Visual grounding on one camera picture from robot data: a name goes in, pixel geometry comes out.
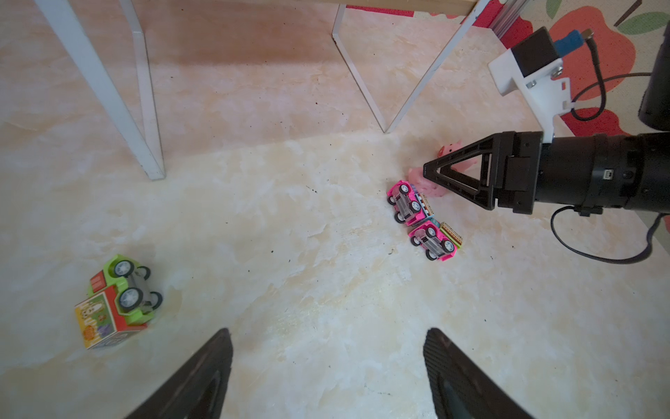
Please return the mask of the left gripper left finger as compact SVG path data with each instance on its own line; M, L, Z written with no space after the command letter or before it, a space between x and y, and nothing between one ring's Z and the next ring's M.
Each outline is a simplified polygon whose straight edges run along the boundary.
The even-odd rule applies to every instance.
M130 418L219 418L233 361L230 331L217 331Z

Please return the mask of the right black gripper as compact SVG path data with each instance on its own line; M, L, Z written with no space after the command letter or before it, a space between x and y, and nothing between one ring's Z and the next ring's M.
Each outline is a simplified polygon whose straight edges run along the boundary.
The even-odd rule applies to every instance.
M485 210L495 209L496 198L500 208L531 214L543 137L542 132L503 132L497 151L497 139L490 135L425 163L423 175ZM478 177L455 170L455 165L473 159L480 160Z

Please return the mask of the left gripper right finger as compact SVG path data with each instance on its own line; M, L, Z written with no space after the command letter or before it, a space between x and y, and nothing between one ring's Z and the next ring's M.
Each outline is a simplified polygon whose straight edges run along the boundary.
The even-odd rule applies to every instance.
M531 417L440 329L427 331L423 356L437 417Z

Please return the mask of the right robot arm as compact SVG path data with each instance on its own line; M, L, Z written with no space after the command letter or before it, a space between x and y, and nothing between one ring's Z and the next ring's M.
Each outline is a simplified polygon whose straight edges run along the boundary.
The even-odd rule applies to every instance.
M547 203L585 216L605 208L668 211L668 42L661 44L638 112L647 133L555 134L555 118L573 108L563 59L593 43L588 31L556 41L541 28L491 61L499 93L520 92L541 129L492 134L427 162L424 177L487 210L529 215L535 204Z

